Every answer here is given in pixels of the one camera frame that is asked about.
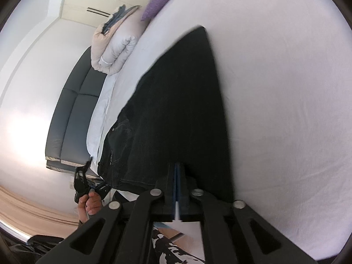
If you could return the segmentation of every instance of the silver bolt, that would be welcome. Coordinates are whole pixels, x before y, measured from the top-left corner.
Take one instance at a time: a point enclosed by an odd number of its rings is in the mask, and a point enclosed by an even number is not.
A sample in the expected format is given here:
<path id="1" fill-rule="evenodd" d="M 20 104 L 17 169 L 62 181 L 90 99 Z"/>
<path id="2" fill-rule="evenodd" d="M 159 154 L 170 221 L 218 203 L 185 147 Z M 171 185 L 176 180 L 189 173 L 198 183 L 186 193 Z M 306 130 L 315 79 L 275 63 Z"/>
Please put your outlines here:
<path id="1" fill-rule="evenodd" d="M 242 209 L 245 206 L 246 206 L 246 203 L 244 201 L 241 201 L 241 200 L 234 201 L 234 203 L 233 203 L 233 207 L 234 208 Z"/>
<path id="2" fill-rule="evenodd" d="M 161 190 L 159 190 L 159 189 L 152 189 L 152 190 L 150 191 L 150 194 L 151 194 L 152 196 L 159 196 L 159 195 L 161 195 Z"/>
<path id="3" fill-rule="evenodd" d="M 192 191 L 192 195 L 194 195 L 194 196 L 202 196 L 203 194 L 204 194 L 204 191 L 201 189 L 194 189 Z"/>
<path id="4" fill-rule="evenodd" d="M 118 209 L 120 207 L 120 203 L 118 201 L 112 201 L 109 203 L 109 208 L 110 209 Z"/>

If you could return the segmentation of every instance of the hand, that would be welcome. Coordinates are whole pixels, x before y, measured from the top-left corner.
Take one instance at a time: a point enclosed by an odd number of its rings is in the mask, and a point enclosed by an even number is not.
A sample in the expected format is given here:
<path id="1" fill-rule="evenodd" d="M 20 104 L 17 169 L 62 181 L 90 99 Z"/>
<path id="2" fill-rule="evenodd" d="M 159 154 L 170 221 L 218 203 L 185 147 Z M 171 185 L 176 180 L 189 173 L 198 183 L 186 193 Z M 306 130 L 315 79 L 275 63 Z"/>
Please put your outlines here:
<path id="1" fill-rule="evenodd" d="M 88 212 L 89 215 L 94 215 L 98 211 L 100 211 L 102 207 L 103 207 L 103 203 L 101 201 L 101 197 L 95 191 L 92 191 L 89 193 L 89 198 L 88 198 L 88 195 L 84 195 L 80 197 L 80 200 L 78 202 L 78 207 L 77 207 L 80 221 L 82 223 L 87 222 L 88 218 L 87 218 L 86 211 Z"/>

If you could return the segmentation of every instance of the white quilt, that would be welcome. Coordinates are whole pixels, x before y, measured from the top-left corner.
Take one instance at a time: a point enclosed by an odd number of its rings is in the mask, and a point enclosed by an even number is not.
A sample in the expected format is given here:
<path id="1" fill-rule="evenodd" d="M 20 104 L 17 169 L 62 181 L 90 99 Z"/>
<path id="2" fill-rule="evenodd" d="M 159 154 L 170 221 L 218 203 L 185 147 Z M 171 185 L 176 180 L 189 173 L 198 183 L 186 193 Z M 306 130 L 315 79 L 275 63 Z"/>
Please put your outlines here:
<path id="1" fill-rule="evenodd" d="M 352 231 L 352 31 L 331 0 L 171 0 L 116 79 L 97 159 L 140 77 L 196 25 L 218 67 L 236 198 L 313 258 L 337 254 Z"/>

